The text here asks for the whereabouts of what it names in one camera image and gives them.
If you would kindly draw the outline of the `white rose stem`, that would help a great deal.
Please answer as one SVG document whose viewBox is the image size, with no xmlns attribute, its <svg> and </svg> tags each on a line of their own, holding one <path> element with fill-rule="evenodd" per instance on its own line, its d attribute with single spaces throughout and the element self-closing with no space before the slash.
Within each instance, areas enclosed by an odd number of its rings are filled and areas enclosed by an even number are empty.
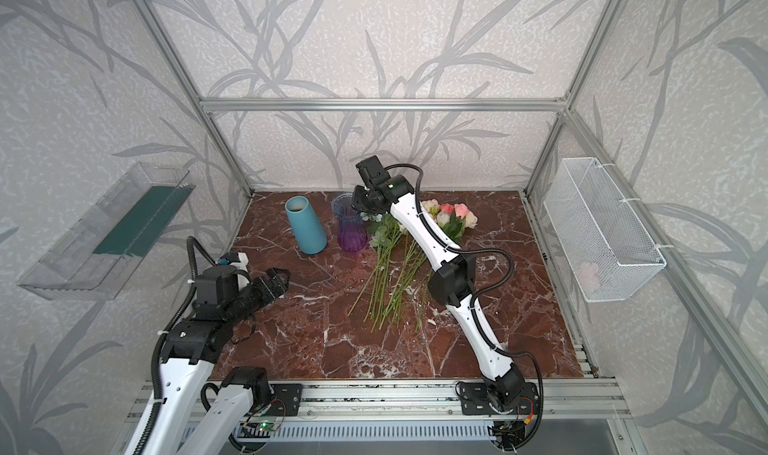
<svg viewBox="0 0 768 455">
<path fill-rule="evenodd" d="M 362 213 L 362 220 L 368 223 L 367 231 L 371 235 L 370 247 L 376 253 L 372 272 L 364 282 L 358 299 L 368 295 L 368 308 L 365 320 L 372 323 L 372 329 L 381 329 L 387 321 L 398 321 L 404 288 L 404 273 L 391 283 L 393 277 L 392 255 L 406 235 L 406 228 L 391 214 Z"/>
</svg>

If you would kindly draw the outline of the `blue purple glass vase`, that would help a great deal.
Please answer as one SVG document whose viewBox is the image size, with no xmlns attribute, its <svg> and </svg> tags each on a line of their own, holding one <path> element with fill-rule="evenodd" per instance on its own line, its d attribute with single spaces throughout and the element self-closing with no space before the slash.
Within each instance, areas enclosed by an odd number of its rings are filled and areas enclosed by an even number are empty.
<svg viewBox="0 0 768 455">
<path fill-rule="evenodd" d="M 366 246 L 368 233 L 361 214 L 354 209 L 352 201 L 353 194 L 343 192 L 332 200 L 331 208 L 337 217 L 339 247 L 347 252 L 358 252 Z"/>
</svg>

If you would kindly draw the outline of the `peach carnation stem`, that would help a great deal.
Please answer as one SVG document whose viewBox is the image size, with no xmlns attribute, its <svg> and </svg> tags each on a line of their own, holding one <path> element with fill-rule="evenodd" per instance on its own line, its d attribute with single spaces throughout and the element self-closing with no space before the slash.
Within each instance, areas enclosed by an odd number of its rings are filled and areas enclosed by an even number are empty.
<svg viewBox="0 0 768 455">
<path fill-rule="evenodd" d="M 427 261 L 427 256 L 423 249 L 413 237 L 408 236 L 406 242 L 406 251 L 401 271 L 391 292 L 388 305 L 384 311 L 386 319 L 393 324 L 400 322 L 402 318 L 403 299 L 407 289 L 414 281 L 421 266 Z"/>
</svg>

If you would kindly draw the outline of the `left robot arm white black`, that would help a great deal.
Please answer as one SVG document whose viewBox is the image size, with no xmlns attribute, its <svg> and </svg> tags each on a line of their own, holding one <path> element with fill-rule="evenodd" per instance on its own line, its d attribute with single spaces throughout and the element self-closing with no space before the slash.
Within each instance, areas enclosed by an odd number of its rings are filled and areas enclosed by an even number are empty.
<svg viewBox="0 0 768 455">
<path fill-rule="evenodd" d="M 243 252 L 212 257 L 193 236 L 186 240 L 189 292 L 159 331 L 150 361 L 152 395 L 127 445 L 128 454 L 216 454 L 232 445 L 254 454 L 258 442 L 235 437 L 243 417 L 277 402 L 265 369 L 232 369 L 220 384 L 209 377 L 237 324 L 289 289 L 291 273 L 270 268 L 252 278 Z"/>
</svg>

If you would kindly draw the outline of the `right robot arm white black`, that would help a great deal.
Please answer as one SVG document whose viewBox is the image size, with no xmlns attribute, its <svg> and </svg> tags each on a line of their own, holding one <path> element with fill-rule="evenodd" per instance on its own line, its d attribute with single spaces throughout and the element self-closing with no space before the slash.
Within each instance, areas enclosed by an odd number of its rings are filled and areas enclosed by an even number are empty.
<svg viewBox="0 0 768 455">
<path fill-rule="evenodd" d="M 384 166 L 371 156 L 356 164 L 363 181 L 353 192 L 358 212 L 390 214 L 407 230 L 426 254 L 432 268 L 428 290 L 432 299 L 448 308 L 458 321 L 473 352 L 484 381 L 488 403 L 499 414 L 512 411 L 522 397 L 526 380 L 515 363 L 520 357 L 534 360 L 529 352 L 502 348 L 487 321 L 479 297 L 503 286 L 514 272 L 511 255 L 503 249 L 463 249 L 439 227 L 419 198 L 423 170 L 410 163 Z M 502 278 L 481 289 L 475 287 L 476 256 L 493 254 L 507 262 Z"/>
</svg>

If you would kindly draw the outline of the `teal ceramic vase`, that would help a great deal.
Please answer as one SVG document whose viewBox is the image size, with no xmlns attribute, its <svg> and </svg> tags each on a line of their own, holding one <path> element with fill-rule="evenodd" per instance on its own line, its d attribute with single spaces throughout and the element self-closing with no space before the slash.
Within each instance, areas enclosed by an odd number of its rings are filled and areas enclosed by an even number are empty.
<svg viewBox="0 0 768 455">
<path fill-rule="evenodd" d="M 327 236 L 310 201 L 305 196 L 293 196 L 285 203 L 285 211 L 299 249 L 315 255 L 327 246 Z"/>
</svg>

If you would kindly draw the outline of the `pink white rose bunch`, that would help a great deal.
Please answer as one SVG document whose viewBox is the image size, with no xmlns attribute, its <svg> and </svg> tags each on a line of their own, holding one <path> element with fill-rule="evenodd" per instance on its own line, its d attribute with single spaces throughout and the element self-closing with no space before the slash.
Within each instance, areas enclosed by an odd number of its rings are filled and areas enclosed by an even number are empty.
<svg viewBox="0 0 768 455">
<path fill-rule="evenodd" d="M 432 301 L 454 315 L 463 329 L 471 324 L 469 303 L 475 290 L 475 256 L 460 246 L 464 232 L 474 229 L 477 217 L 463 203 L 418 204 L 411 237 L 421 246 L 430 269 L 424 281 Z"/>
</svg>

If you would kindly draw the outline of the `clear plastic wall tray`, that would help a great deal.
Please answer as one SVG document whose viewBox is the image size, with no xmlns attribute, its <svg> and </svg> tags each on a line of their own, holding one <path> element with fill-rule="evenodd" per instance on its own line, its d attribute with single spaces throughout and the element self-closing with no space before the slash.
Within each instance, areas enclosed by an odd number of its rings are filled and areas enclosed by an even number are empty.
<svg viewBox="0 0 768 455">
<path fill-rule="evenodd" d="M 51 301 L 116 298 L 194 189 L 188 169 L 135 163 L 18 285 Z"/>
</svg>

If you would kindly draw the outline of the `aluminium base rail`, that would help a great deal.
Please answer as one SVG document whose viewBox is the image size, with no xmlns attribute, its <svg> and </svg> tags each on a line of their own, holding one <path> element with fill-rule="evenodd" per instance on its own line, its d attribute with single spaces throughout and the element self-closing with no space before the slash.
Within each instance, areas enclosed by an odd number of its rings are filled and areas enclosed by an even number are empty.
<svg viewBox="0 0 768 455">
<path fill-rule="evenodd" d="M 163 454 L 188 453 L 196 437 L 217 448 L 234 436 L 242 444 L 293 441 L 484 441 L 499 430 L 532 432 L 544 420 L 606 420 L 615 426 L 630 410 L 613 379 L 530 382 L 512 408 L 490 405 L 474 380 L 304 380 L 259 390 L 242 384 L 214 388 L 168 382 L 154 434 Z"/>
</svg>

